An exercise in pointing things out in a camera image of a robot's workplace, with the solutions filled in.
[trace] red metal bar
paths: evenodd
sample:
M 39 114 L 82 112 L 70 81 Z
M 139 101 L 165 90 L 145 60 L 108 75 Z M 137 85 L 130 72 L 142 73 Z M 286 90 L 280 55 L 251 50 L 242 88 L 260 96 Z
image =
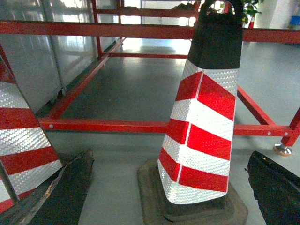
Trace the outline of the red metal bar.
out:
M 234 135 L 246 136 L 289 136 L 292 129 L 289 126 L 280 125 L 248 125 L 235 124 Z
M 98 14 L 95 13 L 97 10 L 96 0 L 91 0 L 91 3 L 92 3 L 93 13 L 94 13 L 94 22 L 99 23 Z M 96 42 L 97 42 L 98 60 L 100 60 L 100 58 L 102 57 L 102 50 L 101 50 L 101 41 L 99 36 L 96 37 Z
M 118 41 L 110 50 L 110 52 L 114 52 L 115 50 L 117 50 L 124 40 L 125 38 L 122 38 L 120 41 Z M 87 73 L 87 75 L 84 76 L 72 90 L 67 92 L 67 94 L 60 100 L 60 102 L 50 110 L 47 118 L 59 118 L 72 103 L 72 101 L 74 101 L 74 99 L 82 92 L 85 86 L 91 81 L 91 79 L 95 76 L 99 69 L 105 64 L 108 58 L 108 54 L 103 56 L 101 60 Z
M 230 4 L 228 1 L 226 1 L 224 4 L 225 4 L 225 5 L 224 5 L 223 13 L 228 13 L 228 12 L 229 12 L 229 9 L 230 9 L 230 7 L 231 7 L 231 4 Z
M 238 87 L 238 97 L 260 124 L 276 125 L 261 107 L 241 88 Z
M 0 34 L 192 39 L 194 28 L 144 24 L 0 21 Z M 243 40 L 300 44 L 300 30 L 244 29 Z
M 243 29 L 243 41 L 299 44 L 300 34 L 293 30 Z
M 165 133 L 167 122 L 139 122 L 113 120 L 80 120 L 40 118 L 46 130 L 73 130 L 98 132 Z
M 81 120 L 40 118 L 41 126 L 46 130 L 72 130 L 97 132 L 129 133 L 165 133 L 168 122 L 121 121 L 121 120 Z M 289 126 L 279 125 L 244 125 L 234 126 L 235 135 L 253 136 L 289 136 L 293 131 Z
M 118 15 L 118 18 L 119 18 L 119 24 L 122 24 L 122 22 L 121 22 L 121 13 L 120 13 L 121 6 L 122 6 L 121 0 L 116 0 L 116 8 L 117 8 L 117 15 Z
M 120 7 L 119 9 L 98 9 L 95 14 L 120 14 L 120 15 L 136 15 L 148 17 L 198 17 L 196 10 L 180 10 L 180 9 L 152 9 L 152 8 L 128 8 Z
M 290 124 L 290 128 L 292 129 L 291 135 L 281 139 L 282 144 L 288 147 L 293 146 L 297 138 L 300 136 L 300 107 Z
M 142 53 L 126 53 L 115 52 L 110 53 L 110 57 L 138 57 L 138 58 L 161 58 L 161 59 L 186 59 L 187 55 L 165 55 L 165 54 L 142 54 Z

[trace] black rubber base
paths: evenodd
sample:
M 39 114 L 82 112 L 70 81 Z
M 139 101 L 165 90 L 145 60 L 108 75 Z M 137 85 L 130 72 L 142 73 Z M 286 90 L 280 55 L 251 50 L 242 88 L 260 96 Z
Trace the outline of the black rubber base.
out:
M 93 151 L 77 155 L 59 172 L 0 215 L 0 225 L 76 225 L 90 186 Z
M 182 215 L 176 211 L 170 214 L 170 202 L 165 197 L 160 181 L 157 159 L 148 160 L 139 168 L 137 179 L 143 220 L 147 225 L 244 225 L 246 223 L 248 210 L 231 184 L 229 184 L 225 204 L 211 206 L 214 204 L 210 205 L 207 201 L 202 205 L 200 203 L 186 205 L 193 210 Z

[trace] red stripe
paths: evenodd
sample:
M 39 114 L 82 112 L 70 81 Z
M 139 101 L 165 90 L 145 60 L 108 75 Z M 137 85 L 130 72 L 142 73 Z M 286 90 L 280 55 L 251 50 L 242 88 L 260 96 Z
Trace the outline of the red stripe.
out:
M 26 191 L 22 194 L 19 194 L 19 199 L 23 199 L 24 197 L 26 197 L 30 192 L 32 192 L 34 189 L 30 190 L 30 191 Z M 13 206 L 13 201 L 11 199 L 7 199 L 3 202 L 0 202 L 0 213 L 3 213 L 5 210 L 8 210 L 11 206 Z
M 6 83 L 15 83 L 4 62 L 0 62 L 0 81 Z
M 19 199 L 21 200 L 21 199 L 23 199 L 23 198 L 25 198 L 27 195 L 29 195 L 32 191 L 34 191 L 35 189 L 31 189 L 31 190 L 29 190 L 29 191 L 26 191 L 26 192 L 24 192 L 24 193 L 21 193 L 21 194 L 19 194 L 18 196 L 19 196 Z
M 228 177 L 182 166 L 179 184 L 192 188 L 227 191 Z
M 0 129 L 36 128 L 38 120 L 30 109 L 0 108 Z
M 213 135 L 192 124 L 187 146 L 211 156 L 230 160 L 231 141 Z
M 173 181 L 177 181 L 180 164 L 176 163 L 174 159 L 164 150 L 164 148 L 161 149 L 158 159 L 171 179 Z
M 11 199 L 7 199 L 3 202 L 0 202 L 0 213 L 3 213 L 5 210 L 9 209 L 13 205 Z
M 19 173 L 25 170 L 30 170 L 38 166 L 53 162 L 57 159 L 58 157 L 51 146 L 6 156 L 0 156 L 0 160 L 2 161 L 8 175 Z
M 228 119 L 233 120 L 235 96 L 207 75 L 203 75 L 198 101 Z
M 180 82 L 175 101 L 195 98 L 201 75 L 202 72 L 198 72 L 183 79 Z
M 189 122 L 170 119 L 167 135 L 179 144 L 185 144 Z

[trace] white reflective stripe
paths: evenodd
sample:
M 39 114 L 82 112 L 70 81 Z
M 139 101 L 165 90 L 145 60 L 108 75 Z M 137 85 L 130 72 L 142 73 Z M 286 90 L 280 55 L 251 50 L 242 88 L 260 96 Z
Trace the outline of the white reflective stripe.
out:
M 226 140 L 232 141 L 233 139 L 233 121 L 210 109 L 196 99 L 176 101 L 171 113 L 171 118 L 188 121 Z
M 180 185 L 170 178 L 159 160 L 157 164 L 165 195 L 167 199 L 173 204 L 200 203 L 207 200 L 219 198 L 227 194 L 227 192 L 203 190 Z
M 0 179 L 0 203 L 8 199 L 10 199 L 10 196 L 4 186 L 3 181 Z
M 163 148 L 177 163 L 207 173 L 229 176 L 230 161 L 189 148 L 165 136 Z
M 0 81 L 0 108 L 29 108 L 14 83 Z
M 240 69 L 204 69 L 203 73 L 234 96 L 237 95 Z
M 163 148 L 175 162 L 178 162 L 180 144 L 177 141 L 172 139 L 170 136 L 165 135 Z
M 40 127 L 0 130 L 0 156 L 51 146 Z
M 197 72 L 201 72 L 202 69 L 195 66 L 193 63 L 191 63 L 189 60 L 186 61 L 186 64 L 184 66 L 183 69 L 183 74 L 181 77 L 181 80 L 186 79 L 187 77 L 197 73 Z
M 9 179 L 15 192 L 19 195 L 36 188 L 61 167 L 60 161 L 56 160 L 30 170 L 9 175 Z

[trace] black rubber cone base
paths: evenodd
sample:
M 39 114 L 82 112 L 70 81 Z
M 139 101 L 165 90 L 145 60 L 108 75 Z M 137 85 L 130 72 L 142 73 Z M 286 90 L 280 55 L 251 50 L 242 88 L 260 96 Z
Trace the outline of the black rubber cone base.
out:
M 166 199 L 158 173 L 157 159 L 148 160 L 137 171 L 138 185 L 142 204 L 144 223 L 147 225 L 244 225 L 246 224 L 248 210 L 238 193 L 229 184 L 225 204 L 221 207 L 209 206 L 209 201 L 202 206 L 194 204 L 199 210 L 192 210 L 186 215 L 168 214 L 170 202 Z

